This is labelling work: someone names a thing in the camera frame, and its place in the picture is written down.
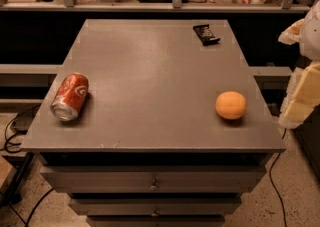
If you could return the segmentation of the grey drawer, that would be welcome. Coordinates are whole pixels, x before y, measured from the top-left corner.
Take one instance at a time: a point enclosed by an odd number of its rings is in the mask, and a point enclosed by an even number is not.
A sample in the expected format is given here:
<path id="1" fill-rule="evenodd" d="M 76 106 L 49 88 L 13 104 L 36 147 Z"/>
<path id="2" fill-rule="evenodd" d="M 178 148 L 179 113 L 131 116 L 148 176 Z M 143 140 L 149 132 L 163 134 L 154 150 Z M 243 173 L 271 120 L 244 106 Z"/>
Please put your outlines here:
<path id="1" fill-rule="evenodd" d="M 90 216 L 91 227 L 222 227 L 219 217 L 141 217 L 141 216 Z"/>
<path id="2" fill-rule="evenodd" d="M 240 198 L 72 199 L 70 208 L 87 216 L 169 216 L 232 214 Z"/>
<path id="3" fill-rule="evenodd" d="M 243 193 L 265 175 L 261 166 L 44 166 L 45 180 L 64 193 Z"/>

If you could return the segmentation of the red soda can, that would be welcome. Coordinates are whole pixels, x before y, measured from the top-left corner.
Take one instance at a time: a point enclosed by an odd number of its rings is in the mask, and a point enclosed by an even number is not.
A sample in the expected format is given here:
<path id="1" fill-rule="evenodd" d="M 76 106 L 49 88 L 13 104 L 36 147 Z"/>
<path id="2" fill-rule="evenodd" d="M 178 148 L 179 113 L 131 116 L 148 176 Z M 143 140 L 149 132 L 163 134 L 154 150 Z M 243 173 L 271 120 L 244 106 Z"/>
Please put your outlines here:
<path id="1" fill-rule="evenodd" d="M 52 103 L 52 114 L 61 121 L 75 120 L 88 94 L 88 79 L 80 73 L 68 75 L 61 83 Z"/>

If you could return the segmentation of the orange fruit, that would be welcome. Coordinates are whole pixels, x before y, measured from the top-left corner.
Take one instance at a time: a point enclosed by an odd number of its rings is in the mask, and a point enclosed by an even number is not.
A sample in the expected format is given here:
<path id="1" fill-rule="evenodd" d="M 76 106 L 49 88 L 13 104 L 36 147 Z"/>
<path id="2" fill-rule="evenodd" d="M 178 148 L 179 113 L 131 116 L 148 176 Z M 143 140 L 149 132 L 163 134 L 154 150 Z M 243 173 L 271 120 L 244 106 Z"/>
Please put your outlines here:
<path id="1" fill-rule="evenodd" d="M 246 98 L 239 92 L 227 91 L 221 93 L 215 103 L 217 114 L 227 120 L 236 120 L 244 116 Z"/>

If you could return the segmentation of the bottom grey drawer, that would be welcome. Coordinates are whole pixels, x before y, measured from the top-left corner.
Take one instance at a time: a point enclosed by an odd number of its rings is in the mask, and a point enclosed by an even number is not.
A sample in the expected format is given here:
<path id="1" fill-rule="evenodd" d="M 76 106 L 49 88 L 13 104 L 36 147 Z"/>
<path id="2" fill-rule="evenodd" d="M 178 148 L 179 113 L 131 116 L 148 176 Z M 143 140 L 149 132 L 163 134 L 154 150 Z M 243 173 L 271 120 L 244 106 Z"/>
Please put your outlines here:
<path id="1" fill-rule="evenodd" d="M 141 217 L 141 216 L 90 216 L 91 227 L 222 227 L 219 217 Z"/>

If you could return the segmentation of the top grey drawer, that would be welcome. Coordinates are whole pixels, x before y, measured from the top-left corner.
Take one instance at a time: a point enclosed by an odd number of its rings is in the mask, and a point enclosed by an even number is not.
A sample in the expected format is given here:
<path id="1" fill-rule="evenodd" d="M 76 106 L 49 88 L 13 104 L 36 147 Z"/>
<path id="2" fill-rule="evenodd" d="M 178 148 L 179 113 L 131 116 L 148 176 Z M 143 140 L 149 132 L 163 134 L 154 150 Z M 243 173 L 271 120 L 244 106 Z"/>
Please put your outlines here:
<path id="1" fill-rule="evenodd" d="M 44 166 L 45 180 L 64 193 L 243 193 L 265 175 L 261 166 Z"/>

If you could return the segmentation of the grey horizontal beam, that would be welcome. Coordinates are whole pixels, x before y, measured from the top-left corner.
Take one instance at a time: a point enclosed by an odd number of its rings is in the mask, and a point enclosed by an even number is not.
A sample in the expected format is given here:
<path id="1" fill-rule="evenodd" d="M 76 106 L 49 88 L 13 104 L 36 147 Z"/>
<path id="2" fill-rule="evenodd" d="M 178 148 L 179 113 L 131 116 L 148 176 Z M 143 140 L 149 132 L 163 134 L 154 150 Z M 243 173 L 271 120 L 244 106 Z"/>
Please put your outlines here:
<path id="1" fill-rule="evenodd" d="M 60 65 L 0 64 L 1 87 L 50 87 Z"/>

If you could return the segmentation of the middle grey drawer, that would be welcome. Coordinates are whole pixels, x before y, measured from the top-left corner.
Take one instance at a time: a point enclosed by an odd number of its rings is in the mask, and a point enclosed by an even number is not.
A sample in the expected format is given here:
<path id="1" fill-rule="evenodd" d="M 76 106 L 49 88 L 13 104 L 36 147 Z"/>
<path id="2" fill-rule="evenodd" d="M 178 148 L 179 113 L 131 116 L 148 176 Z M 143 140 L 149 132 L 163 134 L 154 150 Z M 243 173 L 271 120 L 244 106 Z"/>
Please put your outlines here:
<path id="1" fill-rule="evenodd" d="M 87 216 L 169 216 L 232 214 L 240 198 L 72 199 L 70 208 Z"/>

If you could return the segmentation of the grey drawer cabinet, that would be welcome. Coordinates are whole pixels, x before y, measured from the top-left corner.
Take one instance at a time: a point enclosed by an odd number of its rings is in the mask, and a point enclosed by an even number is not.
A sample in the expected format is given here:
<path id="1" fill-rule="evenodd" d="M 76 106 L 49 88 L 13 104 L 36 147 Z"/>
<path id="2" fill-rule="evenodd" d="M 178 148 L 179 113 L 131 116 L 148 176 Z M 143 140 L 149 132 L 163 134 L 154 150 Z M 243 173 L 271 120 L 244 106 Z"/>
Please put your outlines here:
<path id="1" fill-rule="evenodd" d="M 58 120 L 43 103 L 22 147 L 44 166 L 261 166 L 284 148 L 229 24 L 204 46 L 191 20 L 88 20 L 59 76 L 89 81 L 79 117 Z M 243 117 L 215 109 L 227 91 Z M 240 198 L 243 193 L 64 193 L 72 199 Z"/>

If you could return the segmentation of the black snack bar wrapper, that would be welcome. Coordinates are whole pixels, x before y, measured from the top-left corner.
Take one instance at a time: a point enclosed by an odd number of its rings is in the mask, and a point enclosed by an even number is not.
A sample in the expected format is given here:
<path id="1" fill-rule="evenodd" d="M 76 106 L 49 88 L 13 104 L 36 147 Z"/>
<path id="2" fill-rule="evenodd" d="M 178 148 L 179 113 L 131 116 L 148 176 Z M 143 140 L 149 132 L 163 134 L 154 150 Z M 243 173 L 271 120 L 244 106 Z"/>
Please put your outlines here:
<path id="1" fill-rule="evenodd" d="M 212 33 L 208 24 L 196 25 L 193 27 L 193 30 L 204 46 L 214 45 L 220 41 L 220 39 Z"/>

